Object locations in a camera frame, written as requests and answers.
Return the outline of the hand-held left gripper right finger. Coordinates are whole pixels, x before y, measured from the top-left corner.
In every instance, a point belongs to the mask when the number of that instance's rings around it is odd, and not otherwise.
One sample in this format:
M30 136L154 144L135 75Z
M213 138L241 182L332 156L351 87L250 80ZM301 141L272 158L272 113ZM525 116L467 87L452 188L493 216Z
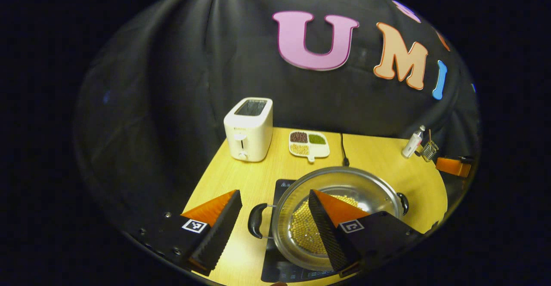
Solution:
M320 190L310 190L308 206L340 277L376 270L424 239L387 211L366 213Z

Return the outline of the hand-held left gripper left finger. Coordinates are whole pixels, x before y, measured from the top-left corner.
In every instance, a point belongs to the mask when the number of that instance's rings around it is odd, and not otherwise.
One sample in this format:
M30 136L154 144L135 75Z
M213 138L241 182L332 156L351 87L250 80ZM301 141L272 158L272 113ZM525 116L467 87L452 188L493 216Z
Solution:
M226 248L241 208L240 190L231 190L180 215L152 221L130 232L130 237L183 270L209 276Z

